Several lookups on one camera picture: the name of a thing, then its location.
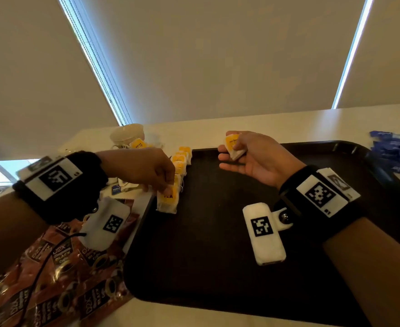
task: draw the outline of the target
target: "white countertop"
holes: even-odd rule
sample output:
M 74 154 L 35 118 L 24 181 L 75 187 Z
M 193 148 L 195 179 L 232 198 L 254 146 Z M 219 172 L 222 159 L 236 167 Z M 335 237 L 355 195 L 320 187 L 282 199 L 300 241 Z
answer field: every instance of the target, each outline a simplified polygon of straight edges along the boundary
M 110 133 L 115 127 L 85 129 L 63 144 L 59 152 L 68 150 L 100 151 L 110 149 Z M 305 111 L 273 115 L 256 115 L 223 119 L 204 119 L 144 125 L 146 142 L 162 142 L 167 155 L 179 146 L 192 149 L 217 147 L 228 130 L 257 131 L 274 137 L 280 143 L 344 140 L 372 146 L 368 132 L 372 130 L 400 133 L 400 104 L 337 110 Z M 134 209 L 143 212 L 149 194 L 133 191 L 117 195 L 135 198 Z M 101 326 L 324 326 L 282 320 L 177 307 L 132 299 L 101 322 Z

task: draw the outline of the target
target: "white sensor device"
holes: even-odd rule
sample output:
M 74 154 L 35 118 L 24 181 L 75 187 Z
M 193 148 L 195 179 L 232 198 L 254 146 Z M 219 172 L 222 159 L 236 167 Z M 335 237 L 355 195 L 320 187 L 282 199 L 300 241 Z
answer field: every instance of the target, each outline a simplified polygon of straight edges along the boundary
M 279 213 L 282 210 L 276 211 L 277 222 L 279 222 Z M 277 222 L 274 220 L 268 205 L 265 203 L 247 205 L 242 209 L 242 212 L 257 264 L 266 265 L 283 262 L 286 258 L 286 252 L 280 239 Z M 280 224 L 283 229 L 290 227 Z
M 121 225 L 129 215 L 129 206 L 113 198 L 105 197 L 99 201 L 99 210 L 90 214 L 82 226 L 81 232 L 87 233 L 87 236 L 79 237 L 79 240 L 90 249 L 106 250 L 114 242 Z

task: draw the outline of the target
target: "wristband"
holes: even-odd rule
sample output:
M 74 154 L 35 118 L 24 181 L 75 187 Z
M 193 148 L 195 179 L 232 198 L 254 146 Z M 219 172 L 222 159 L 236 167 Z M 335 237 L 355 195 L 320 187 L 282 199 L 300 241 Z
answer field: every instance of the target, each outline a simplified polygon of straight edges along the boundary
M 100 158 L 80 151 L 67 157 L 46 156 L 20 170 L 12 188 L 50 225 L 82 220 L 98 207 L 108 177 Z
M 351 203 L 360 197 L 359 193 L 331 169 L 304 167 L 285 181 L 279 196 L 295 215 L 292 222 L 303 225 L 319 242 L 363 216 L 361 208 Z

